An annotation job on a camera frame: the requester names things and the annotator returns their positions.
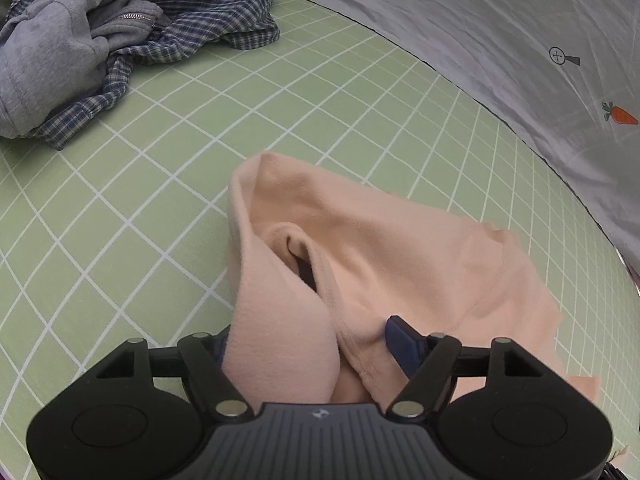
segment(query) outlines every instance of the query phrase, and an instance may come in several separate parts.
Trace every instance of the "blue gripper pad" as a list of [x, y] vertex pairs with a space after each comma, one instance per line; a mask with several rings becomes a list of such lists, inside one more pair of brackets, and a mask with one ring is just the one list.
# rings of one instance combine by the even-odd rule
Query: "blue gripper pad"
[[225, 358], [226, 351], [226, 342], [229, 339], [229, 328], [231, 325], [228, 325], [226, 328], [223, 328], [218, 335], [214, 336], [214, 347], [213, 347], [213, 359], [218, 364], [218, 366], [222, 366], [222, 361]]
[[410, 379], [424, 360], [426, 337], [416, 332], [399, 316], [390, 317], [385, 326], [386, 349]]

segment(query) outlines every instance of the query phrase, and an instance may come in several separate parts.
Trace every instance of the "white fabric sheet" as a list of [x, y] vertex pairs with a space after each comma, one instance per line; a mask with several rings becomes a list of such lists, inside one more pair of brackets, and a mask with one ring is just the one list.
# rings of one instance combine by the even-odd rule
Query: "white fabric sheet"
[[373, 28], [502, 118], [640, 269], [640, 0], [312, 0]]

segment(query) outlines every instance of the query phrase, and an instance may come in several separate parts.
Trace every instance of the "pile of clothes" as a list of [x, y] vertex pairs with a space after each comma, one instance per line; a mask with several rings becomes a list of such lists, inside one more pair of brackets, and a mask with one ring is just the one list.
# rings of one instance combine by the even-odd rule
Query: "pile of clothes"
[[209, 41], [276, 41], [272, 2], [13, 0], [0, 30], [0, 136], [61, 150], [124, 95], [134, 63], [187, 59]]

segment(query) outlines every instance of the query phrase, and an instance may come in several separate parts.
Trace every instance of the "fabric fold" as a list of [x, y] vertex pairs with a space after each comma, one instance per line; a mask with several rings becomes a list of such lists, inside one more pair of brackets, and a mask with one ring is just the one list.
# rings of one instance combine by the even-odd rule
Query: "fabric fold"
[[[596, 400], [597, 378], [562, 371], [561, 314], [515, 234], [275, 153], [242, 163], [229, 190], [236, 310], [223, 368], [254, 408], [363, 399], [385, 408], [407, 382], [386, 350], [392, 315], [467, 346], [511, 337]], [[460, 380], [454, 397], [483, 384]]]

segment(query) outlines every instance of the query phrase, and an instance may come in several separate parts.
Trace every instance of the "hoodie zipper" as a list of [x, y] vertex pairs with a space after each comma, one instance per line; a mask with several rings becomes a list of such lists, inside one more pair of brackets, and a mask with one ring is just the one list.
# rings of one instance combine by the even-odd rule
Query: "hoodie zipper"
[[126, 12], [125, 14], [116, 16], [114, 20], [146, 20], [152, 23], [155, 22], [155, 20], [152, 20], [150, 17], [140, 14], [139, 12]]

